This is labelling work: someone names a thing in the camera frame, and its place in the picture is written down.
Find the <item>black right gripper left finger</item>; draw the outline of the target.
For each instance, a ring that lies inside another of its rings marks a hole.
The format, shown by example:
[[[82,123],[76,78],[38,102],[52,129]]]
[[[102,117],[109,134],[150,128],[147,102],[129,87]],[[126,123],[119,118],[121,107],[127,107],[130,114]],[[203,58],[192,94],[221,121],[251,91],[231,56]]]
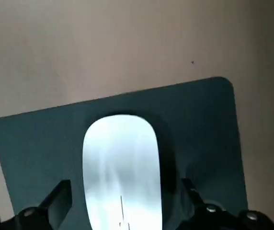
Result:
[[[71,182],[60,181],[36,207],[1,221],[0,230],[57,230],[71,209]]]

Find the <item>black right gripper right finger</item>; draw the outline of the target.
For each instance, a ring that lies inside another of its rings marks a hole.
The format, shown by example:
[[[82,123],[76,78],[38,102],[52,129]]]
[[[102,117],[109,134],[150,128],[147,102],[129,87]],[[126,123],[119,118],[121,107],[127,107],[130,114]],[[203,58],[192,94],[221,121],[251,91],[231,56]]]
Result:
[[[264,213],[243,210],[237,216],[219,206],[206,203],[188,178],[181,182],[191,200],[194,214],[182,221],[179,230],[274,230],[274,222]]]

